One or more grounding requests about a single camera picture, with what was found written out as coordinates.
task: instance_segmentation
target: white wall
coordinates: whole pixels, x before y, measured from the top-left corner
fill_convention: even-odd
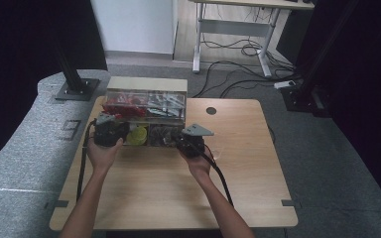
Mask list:
[[[106,51],[172,54],[177,0],[91,0]]]

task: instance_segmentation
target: person's right hand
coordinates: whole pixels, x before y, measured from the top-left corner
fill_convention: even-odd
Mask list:
[[[181,151],[179,151],[179,153],[185,159],[185,161],[187,161],[190,168],[190,173],[196,180],[200,179],[203,176],[209,176],[211,165],[203,156],[187,158]],[[205,154],[213,160],[207,146],[205,146]]]

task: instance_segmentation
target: yellow object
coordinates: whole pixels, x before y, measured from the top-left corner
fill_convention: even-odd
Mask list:
[[[126,137],[126,141],[133,146],[141,146],[147,141],[147,129],[145,127],[137,127]]]

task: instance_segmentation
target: white desk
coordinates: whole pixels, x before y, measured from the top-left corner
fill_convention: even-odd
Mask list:
[[[271,42],[272,34],[277,23],[278,16],[281,9],[294,9],[294,10],[312,10],[315,5],[313,3],[304,3],[302,0],[299,2],[291,2],[286,0],[190,0],[198,5],[197,26],[196,26],[196,45],[193,52],[193,72],[199,73],[200,62],[200,34],[201,33],[215,33],[224,35],[238,35],[238,36],[252,36],[264,37],[265,45],[262,50],[258,52],[258,58],[262,65],[262,69],[266,77],[271,76],[271,71],[268,67],[265,54],[267,53],[268,46]],[[272,20],[268,24],[262,23],[247,23],[247,22],[231,22],[220,20],[206,20],[203,19],[203,5],[204,4],[224,4],[235,6],[250,6],[250,7],[266,7],[273,8]]]

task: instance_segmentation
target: forearm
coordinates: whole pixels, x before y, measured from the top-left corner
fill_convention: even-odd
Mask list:
[[[196,180],[208,199],[224,238],[254,237],[252,230],[225,199],[209,175],[199,176]]]
[[[60,237],[91,237],[105,171],[94,172],[75,208],[67,219]]]

